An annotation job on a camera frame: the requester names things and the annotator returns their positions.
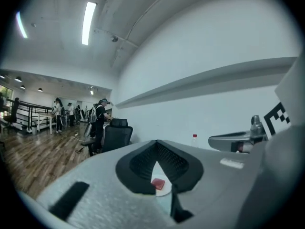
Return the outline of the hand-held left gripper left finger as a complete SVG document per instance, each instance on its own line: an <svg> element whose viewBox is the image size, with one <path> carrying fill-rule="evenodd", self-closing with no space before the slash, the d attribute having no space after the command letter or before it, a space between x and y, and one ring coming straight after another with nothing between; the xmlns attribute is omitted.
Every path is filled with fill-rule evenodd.
<svg viewBox="0 0 305 229"><path fill-rule="evenodd" d="M50 185L37 197L46 209L75 183L88 190L68 217L79 229L167 229L175 221L160 206L155 195L134 194L117 178L115 167L124 155L147 142L137 143L87 158Z"/></svg>

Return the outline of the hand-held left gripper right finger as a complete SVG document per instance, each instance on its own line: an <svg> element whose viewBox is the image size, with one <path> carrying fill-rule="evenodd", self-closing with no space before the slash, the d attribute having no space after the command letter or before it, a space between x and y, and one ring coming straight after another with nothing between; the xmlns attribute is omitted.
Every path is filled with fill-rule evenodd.
<svg viewBox="0 0 305 229"><path fill-rule="evenodd" d="M240 229L252 223L243 205L259 173L266 143L250 154L212 151L156 141L159 164L172 183L173 216L162 214L158 229Z"/></svg>

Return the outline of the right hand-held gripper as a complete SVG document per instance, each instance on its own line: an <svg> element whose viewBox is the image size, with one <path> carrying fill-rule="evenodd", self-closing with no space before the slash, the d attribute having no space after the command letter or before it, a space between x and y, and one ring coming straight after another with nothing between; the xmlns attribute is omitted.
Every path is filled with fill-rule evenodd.
<svg viewBox="0 0 305 229"><path fill-rule="evenodd" d="M252 117L250 134L256 140L269 140L293 126L305 124L305 55L302 53L284 75L272 94L272 103L259 116Z"/></svg>

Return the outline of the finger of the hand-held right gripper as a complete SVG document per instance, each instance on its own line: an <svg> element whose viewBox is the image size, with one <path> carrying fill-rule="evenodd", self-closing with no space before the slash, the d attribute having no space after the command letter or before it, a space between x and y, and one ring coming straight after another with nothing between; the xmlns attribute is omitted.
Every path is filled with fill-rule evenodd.
<svg viewBox="0 0 305 229"><path fill-rule="evenodd" d="M211 148L224 152L250 153L253 149L249 131L214 135L208 138L208 144Z"/></svg>

